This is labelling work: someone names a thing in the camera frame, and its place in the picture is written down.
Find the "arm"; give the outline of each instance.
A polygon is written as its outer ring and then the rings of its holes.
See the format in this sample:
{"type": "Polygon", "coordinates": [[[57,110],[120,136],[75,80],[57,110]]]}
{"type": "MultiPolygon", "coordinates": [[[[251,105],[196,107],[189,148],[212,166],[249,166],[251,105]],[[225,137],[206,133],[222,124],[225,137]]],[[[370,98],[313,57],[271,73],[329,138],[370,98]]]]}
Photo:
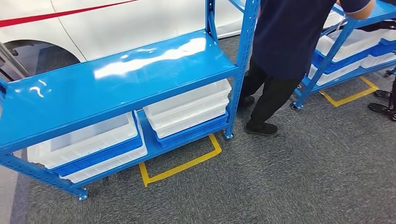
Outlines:
{"type": "Polygon", "coordinates": [[[375,0],[337,0],[345,14],[357,20],[367,19],[373,11],[375,0]]]}

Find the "shelving unit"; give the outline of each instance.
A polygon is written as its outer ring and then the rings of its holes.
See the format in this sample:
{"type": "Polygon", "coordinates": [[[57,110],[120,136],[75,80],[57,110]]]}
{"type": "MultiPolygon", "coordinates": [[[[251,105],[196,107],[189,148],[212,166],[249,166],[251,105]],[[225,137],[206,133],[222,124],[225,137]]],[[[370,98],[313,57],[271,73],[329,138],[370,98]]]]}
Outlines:
{"type": "Polygon", "coordinates": [[[204,30],[15,82],[0,79],[0,164],[84,200],[88,197],[84,186],[95,180],[220,130],[225,131],[226,138],[232,138],[259,0],[249,0],[243,7],[236,64],[219,47],[214,6],[214,0],[206,0],[204,30]],[[14,151],[228,77],[233,78],[233,88],[225,124],[203,127],[189,139],[162,148],[140,110],[147,155],[81,182],[60,179],[13,156],[14,151]]]}
{"type": "MultiPolygon", "coordinates": [[[[334,6],[333,10],[339,13],[340,15],[343,15],[344,12],[338,7],[334,6]]],[[[341,31],[340,35],[338,36],[338,39],[336,42],[333,44],[332,48],[328,52],[327,56],[324,58],[320,66],[318,67],[318,70],[316,71],[315,75],[312,77],[312,79],[309,79],[307,76],[305,76],[302,80],[302,88],[297,88],[294,90],[294,93],[297,95],[297,101],[291,104],[292,109],[301,109],[303,107],[304,101],[307,99],[307,97],[315,92],[318,92],[320,90],[323,90],[325,88],[340,84],[342,82],[348,81],[354,77],[362,76],[364,74],[382,70],[391,66],[396,65],[396,60],[393,60],[388,63],[380,64],[378,66],[364,69],[362,67],[349,72],[335,80],[332,80],[326,84],[323,85],[316,85],[322,74],[324,73],[326,67],[330,64],[332,61],[333,57],[337,54],[338,50],[344,43],[345,39],[351,34],[351,32],[359,27],[367,26],[373,23],[381,22],[383,20],[388,20],[396,17],[396,6],[391,5],[389,3],[376,0],[375,3],[375,8],[373,9],[373,12],[371,13],[370,17],[365,19],[365,20],[354,20],[351,18],[348,18],[346,20],[347,24],[344,26],[343,30],[341,31]]],[[[322,33],[322,35],[326,35],[329,32],[333,31],[337,25],[333,26],[332,28],[329,28],[327,31],[322,33]]]]}

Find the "red stripe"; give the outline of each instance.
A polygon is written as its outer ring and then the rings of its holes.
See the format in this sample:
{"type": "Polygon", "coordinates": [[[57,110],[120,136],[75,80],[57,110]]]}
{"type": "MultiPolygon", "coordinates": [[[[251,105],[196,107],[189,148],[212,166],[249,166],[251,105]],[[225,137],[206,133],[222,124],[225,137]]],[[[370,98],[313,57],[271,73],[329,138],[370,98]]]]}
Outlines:
{"type": "Polygon", "coordinates": [[[55,18],[55,17],[59,17],[59,16],[64,16],[64,15],[82,13],[82,12],[91,11],[91,10],[95,10],[95,9],[99,9],[99,8],[116,6],[116,5],[132,2],[132,1],[137,1],[137,0],[129,0],[129,1],[114,3],[114,4],[110,4],[110,5],[96,6],[96,7],[91,7],[91,8],[83,8],[83,9],[71,10],[71,11],[67,11],[67,12],[35,15],[35,16],[22,17],[22,18],[10,19],[10,20],[1,20],[0,27],[7,27],[7,26],[17,25],[17,24],[21,24],[21,23],[35,22],[35,21],[55,18]]]}

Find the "white plastic bin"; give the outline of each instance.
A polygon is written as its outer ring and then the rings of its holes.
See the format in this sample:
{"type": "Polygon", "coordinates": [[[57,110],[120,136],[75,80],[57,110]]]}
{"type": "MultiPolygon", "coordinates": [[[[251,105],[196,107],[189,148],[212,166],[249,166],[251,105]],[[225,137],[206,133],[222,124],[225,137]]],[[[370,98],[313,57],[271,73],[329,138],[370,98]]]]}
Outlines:
{"type": "MultiPolygon", "coordinates": [[[[322,76],[320,77],[320,79],[318,80],[316,85],[326,84],[326,83],[328,83],[332,80],[335,80],[335,79],[337,79],[337,78],[339,78],[339,77],[341,77],[355,69],[358,69],[359,66],[363,63],[363,61],[364,61],[364,59],[357,61],[355,63],[352,63],[350,65],[347,65],[347,66],[343,67],[342,69],[339,69],[339,70],[332,72],[330,74],[322,74],[322,76]]],[[[313,64],[311,64],[311,69],[308,74],[308,78],[312,79],[313,75],[316,73],[317,70],[318,69],[313,64]]]]}
{"type": "Polygon", "coordinates": [[[158,137],[164,138],[226,113],[230,91],[228,80],[223,79],[143,109],[158,137]]]}
{"type": "MultiPolygon", "coordinates": [[[[335,31],[329,35],[321,37],[316,45],[316,50],[323,55],[327,55],[340,35],[342,30],[335,31]]],[[[333,62],[339,62],[342,59],[355,55],[368,48],[371,48],[379,43],[383,37],[384,32],[366,32],[363,30],[355,29],[349,37],[342,44],[337,54],[333,58],[333,62]]]]}
{"type": "Polygon", "coordinates": [[[335,11],[330,11],[329,15],[327,16],[326,22],[323,26],[323,28],[329,28],[332,27],[338,23],[340,23],[343,19],[343,16],[338,14],[335,11]]]}
{"type": "Polygon", "coordinates": [[[361,66],[365,69],[380,65],[382,63],[390,62],[396,60],[396,55],[394,53],[388,53],[385,55],[374,57],[369,55],[366,59],[364,59],[361,66]]]}
{"type": "Polygon", "coordinates": [[[383,35],[383,38],[387,41],[396,41],[396,30],[388,29],[383,35]]]}
{"type": "Polygon", "coordinates": [[[143,142],[143,145],[137,149],[134,149],[130,152],[121,154],[119,156],[113,157],[109,160],[103,161],[101,163],[98,163],[96,165],[90,166],[88,168],[82,169],[76,173],[64,176],[64,177],[60,177],[62,179],[68,179],[70,181],[72,181],[73,183],[78,183],[80,181],[86,180],[90,177],[96,176],[98,174],[101,174],[103,172],[106,172],[110,169],[119,167],[123,164],[126,164],[130,161],[136,160],[140,157],[143,157],[145,155],[147,155],[147,148],[146,148],[146,143],[144,142],[144,136],[143,136],[143,131],[141,130],[141,125],[138,120],[138,129],[139,129],[139,133],[141,136],[141,140],[143,142]]]}
{"type": "Polygon", "coordinates": [[[137,136],[132,113],[28,147],[28,161],[51,169],[137,136]]]}

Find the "white car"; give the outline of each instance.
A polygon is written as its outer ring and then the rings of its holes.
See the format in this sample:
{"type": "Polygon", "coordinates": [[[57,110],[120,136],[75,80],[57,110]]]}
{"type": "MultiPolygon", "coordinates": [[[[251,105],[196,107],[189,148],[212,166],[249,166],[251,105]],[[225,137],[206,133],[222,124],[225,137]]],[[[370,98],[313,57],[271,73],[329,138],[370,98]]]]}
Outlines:
{"type": "MultiPolygon", "coordinates": [[[[0,20],[108,5],[125,0],[0,0],[0,20]]],[[[228,0],[216,1],[219,37],[240,32],[242,13],[228,0]]],[[[205,27],[205,0],[137,0],[0,28],[9,49],[50,43],[80,62],[107,56],[205,27]]]]}

